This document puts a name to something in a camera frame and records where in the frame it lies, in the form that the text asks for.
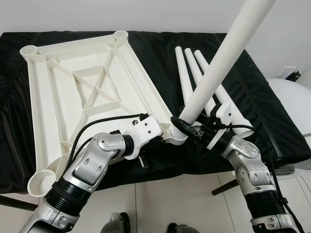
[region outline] floor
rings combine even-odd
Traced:
[[[127,212],[132,233],[165,233],[171,222],[201,233],[249,233],[251,216],[239,187],[212,196],[211,191],[234,179],[231,172],[182,175],[172,179],[129,184],[95,192],[81,212],[73,233],[99,233],[112,212]],[[279,181],[305,232],[311,232],[311,172]],[[30,211],[1,206],[0,232],[18,232]],[[8,221],[15,218],[14,224]]]

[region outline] black fabric cover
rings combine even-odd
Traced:
[[[112,34],[113,32],[4,33],[0,37],[0,193],[27,190],[35,171],[35,148],[27,64],[19,49]],[[129,32],[129,43],[174,116],[184,105],[175,47],[199,49],[210,63],[225,34]],[[223,85],[243,115],[266,139],[277,166],[311,158],[311,151],[267,81],[246,51],[233,66]],[[265,160],[267,155],[256,135],[249,138]],[[159,180],[187,174],[232,170],[219,151],[187,141],[184,145],[161,144],[146,154],[151,166],[143,170],[138,160],[109,167],[98,190],[127,183]]]

